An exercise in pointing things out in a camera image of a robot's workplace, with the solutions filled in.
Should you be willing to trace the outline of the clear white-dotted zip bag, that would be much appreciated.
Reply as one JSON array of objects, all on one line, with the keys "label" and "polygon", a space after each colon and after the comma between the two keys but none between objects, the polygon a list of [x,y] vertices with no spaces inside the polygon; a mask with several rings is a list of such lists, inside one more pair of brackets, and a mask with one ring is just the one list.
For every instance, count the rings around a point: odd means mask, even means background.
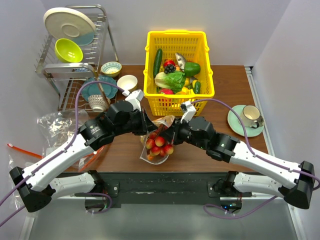
[{"label": "clear white-dotted zip bag", "polygon": [[151,165],[160,165],[174,152],[173,144],[160,136],[162,132],[172,125],[174,119],[173,115],[168,115],[152,121],[156,126],[156,130],[140,137],[142,144],[140,160]]}]

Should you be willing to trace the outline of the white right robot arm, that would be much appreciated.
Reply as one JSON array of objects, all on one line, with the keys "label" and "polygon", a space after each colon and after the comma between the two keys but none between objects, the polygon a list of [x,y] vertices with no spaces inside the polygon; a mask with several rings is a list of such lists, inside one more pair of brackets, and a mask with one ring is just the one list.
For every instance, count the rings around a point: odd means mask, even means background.
[{"label": "white right robot arm", "polygon": [[259,173],[230,173],[222,185],[227,196],[257,192],[283,198],[300,209],[310,208],[315,170],[308,161],[286,161],[249,148],[238,138],[217,132],[203,117],[194,117],[190,121],[176,119],[159,135],[174,145],[188,143],[204,150],[214,160],[241,165]]}]

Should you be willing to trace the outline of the crumpled clear plastic bag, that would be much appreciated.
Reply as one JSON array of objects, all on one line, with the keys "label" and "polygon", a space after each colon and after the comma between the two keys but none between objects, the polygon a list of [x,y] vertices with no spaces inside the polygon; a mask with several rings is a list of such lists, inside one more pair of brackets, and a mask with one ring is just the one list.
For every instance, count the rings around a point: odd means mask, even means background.
[{"label": "crumpled clear plastic bag", "polygon": [[37,126],[44,137],[43,151],[57,148],[71,138],[76,130],[76,113],[78,126],[89,120],[88,113],[83,109],[67,109],[56,111],[37,119]]}]

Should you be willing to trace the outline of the red apple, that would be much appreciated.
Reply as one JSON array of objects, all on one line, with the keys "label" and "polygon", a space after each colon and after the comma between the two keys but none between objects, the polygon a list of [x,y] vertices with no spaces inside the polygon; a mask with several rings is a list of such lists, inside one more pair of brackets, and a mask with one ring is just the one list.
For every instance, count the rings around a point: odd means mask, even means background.
[{"label": "red apple", "polygon": [[161,88],[159,90],[159,93],[165,94],[165,95],[174,95],[175,94],[171,89],[168,89],[168,88]]}]

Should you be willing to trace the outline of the white cream bowl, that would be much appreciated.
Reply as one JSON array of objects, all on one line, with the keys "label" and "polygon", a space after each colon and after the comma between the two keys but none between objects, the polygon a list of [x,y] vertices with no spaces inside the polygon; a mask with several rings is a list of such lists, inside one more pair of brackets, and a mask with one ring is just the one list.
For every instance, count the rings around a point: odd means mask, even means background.
[{"label": "white cream bowl", "polygon": [[117,81],[117,87],[123,90],[122,95],[127,97],[138,87],[138,79],[134,75],[124,75]]}]

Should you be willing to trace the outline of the small green cucumber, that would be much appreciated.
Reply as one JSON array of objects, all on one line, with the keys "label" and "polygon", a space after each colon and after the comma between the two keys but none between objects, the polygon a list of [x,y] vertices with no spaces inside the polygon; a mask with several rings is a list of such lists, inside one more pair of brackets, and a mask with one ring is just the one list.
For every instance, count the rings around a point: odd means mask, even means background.
[{"label": "small green cucumber", "polygon": [[193,85],[193,91],[195,94],[200,94],[201,93],[201,83],[196,80],[192,83]]}]

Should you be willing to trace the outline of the green lettuce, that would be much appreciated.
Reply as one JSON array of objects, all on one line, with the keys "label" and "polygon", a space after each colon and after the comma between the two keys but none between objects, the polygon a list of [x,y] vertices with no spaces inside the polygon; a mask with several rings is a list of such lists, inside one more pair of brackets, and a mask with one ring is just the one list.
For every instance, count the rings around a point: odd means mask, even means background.
[{"label": "green lettuce", "polygon": [[171,89],[174,93],[180,92],[185,85],[185,73],[174,71],[171,73],[159,72],[155,78],[155,84],[163,89]]}]

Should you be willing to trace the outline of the teal patterned small bowl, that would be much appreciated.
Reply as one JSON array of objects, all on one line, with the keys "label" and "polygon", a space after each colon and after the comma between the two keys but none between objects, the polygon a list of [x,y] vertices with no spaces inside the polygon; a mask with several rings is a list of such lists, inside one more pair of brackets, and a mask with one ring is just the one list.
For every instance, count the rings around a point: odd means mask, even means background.
[{"label": "teal patterned small bowl", "polygon": [[117,77],[122,70],[122,65],[117,61],[110,61],[103,64],[100,68],[101,74],[108,77]]}]

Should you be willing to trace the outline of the dark green cucumber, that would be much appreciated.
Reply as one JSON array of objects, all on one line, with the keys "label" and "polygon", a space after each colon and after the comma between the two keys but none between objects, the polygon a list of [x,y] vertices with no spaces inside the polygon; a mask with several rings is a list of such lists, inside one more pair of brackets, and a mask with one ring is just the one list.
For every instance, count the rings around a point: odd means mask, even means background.
[{"label": "dark green cucumber", "polygon": [[159,48],[156,53],[155,53],[155,57],[154,57],[154,63],[153,63],[153,77],[155,78],[156,75],[159,73],[160,71],[160,67],[161,67],[161,62],[162,62],[162,57],[163,57],[163,51],[161,48]]}]

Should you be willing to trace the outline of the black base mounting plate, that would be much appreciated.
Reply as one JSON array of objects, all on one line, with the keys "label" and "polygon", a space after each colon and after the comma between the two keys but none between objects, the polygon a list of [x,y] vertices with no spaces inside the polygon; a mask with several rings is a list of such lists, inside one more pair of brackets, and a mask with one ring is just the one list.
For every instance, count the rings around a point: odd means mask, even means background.
[{"label": "black base mounting plate", "polygon": [[226,172],[103,172],[92,193],[105,193],[112,207],[124,204],[205,205],[223,197],[240,200],[250,192],[227,189]]}]

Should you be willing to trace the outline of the red pomegranate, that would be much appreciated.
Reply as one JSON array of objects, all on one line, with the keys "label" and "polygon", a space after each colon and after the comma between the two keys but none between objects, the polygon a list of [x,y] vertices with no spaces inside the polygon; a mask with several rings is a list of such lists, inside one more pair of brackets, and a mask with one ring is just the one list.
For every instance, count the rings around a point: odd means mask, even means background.
[{"label": "red pomegranate", "polygon": [[171,59],[166,59],[166,60],[164,61],[164,63],[163,63],[163,67],[165,68],[165,67],[168,66],[168,65],[173,65],[173,66],[175,66],[176,64],[175,64],[175,62],[174,62],[173,60],[171,60]]}]

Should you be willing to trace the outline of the yellow plastic basket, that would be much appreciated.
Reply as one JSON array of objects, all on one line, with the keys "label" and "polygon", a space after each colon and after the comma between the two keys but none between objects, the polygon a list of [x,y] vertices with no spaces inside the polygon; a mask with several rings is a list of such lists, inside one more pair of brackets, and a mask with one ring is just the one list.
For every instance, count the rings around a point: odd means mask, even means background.
[{"label": "yellow plastic basket", "polygon": [[[181,71],[175,53],[183,55],[187,62],[198,63],[201,67],[200,73],[191,77],[185,76],[184,86],[177,93],[159,93],[162,88],[155,84],[155,78],[153,77],[154,59],[158,49],[162,49],[162,61],[159,73],[164,72],[164,62],[166,59],[173,60],[176,71]],[[215,94],[206,34],[203,31],[188,30],[148,32],[143,75],[144,95],[154,116],[181,116],[183,114],[180,108],[181,103],[201,100],[200,103],[195,105],[196,114],[199,115],[206,104],[204,99],[210,99]],[[200,94],[195,94],[193,91],[194,81],[201,83]]]}]

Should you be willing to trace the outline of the metal dish rack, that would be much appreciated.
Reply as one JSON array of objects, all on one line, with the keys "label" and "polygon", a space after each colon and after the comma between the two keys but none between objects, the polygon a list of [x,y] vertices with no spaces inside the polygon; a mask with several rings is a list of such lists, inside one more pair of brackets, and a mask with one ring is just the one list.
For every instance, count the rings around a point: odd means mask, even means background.
[{"label": "metal dish rack", "polygon": [[73,109],[82,84],[102,73],[106,49],[119,60],[107,12],[100,4],[53,7],[43,23],[47,35],[35,73],[57,93],[57,110]]}]

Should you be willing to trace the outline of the lime green bowl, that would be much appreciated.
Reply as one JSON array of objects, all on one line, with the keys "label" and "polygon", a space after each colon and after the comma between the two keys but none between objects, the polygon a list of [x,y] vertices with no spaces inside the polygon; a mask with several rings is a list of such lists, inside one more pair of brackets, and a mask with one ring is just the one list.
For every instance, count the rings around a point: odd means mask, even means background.
[{"label": "lime green bowl", "polygon": [[67,38],[60,38],[55,42],[54,53],[62,63],[80,63],[84,57],[82,49]]}]

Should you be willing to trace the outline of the large cream blue plate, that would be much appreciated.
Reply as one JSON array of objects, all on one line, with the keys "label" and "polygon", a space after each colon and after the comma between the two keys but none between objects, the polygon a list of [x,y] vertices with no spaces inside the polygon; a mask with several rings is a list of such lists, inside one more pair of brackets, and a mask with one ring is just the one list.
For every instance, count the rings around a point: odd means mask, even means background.
[{"label": "large cream blue plate", "polygon": [[69,39],[79,46],[93,42],[96,26],[84,13],[68,7],[54,7],[43,16],[46,30],[54,38]]}]

